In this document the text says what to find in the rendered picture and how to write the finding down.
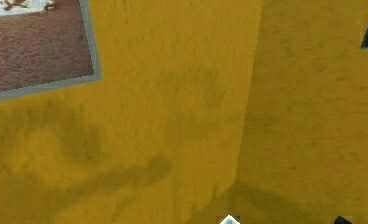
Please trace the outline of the grey framed brown picture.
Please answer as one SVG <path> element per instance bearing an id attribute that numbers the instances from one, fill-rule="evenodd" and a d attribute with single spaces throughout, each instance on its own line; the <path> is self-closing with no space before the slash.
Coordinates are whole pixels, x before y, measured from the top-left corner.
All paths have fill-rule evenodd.
<path id="1" fill-rule="evenodd" d="M 88 0 L 0 0 L 0 100 L 101 78 Z"/>

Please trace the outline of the white pointed object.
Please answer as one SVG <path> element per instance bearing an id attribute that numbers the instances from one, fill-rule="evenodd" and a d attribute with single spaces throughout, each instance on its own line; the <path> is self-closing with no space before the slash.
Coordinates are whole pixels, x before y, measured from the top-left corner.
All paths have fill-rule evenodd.
<path id="1" fill-rule="evenodd" d="M 240 224 L 233 216 L 227 215 L 219 224 Z"/>

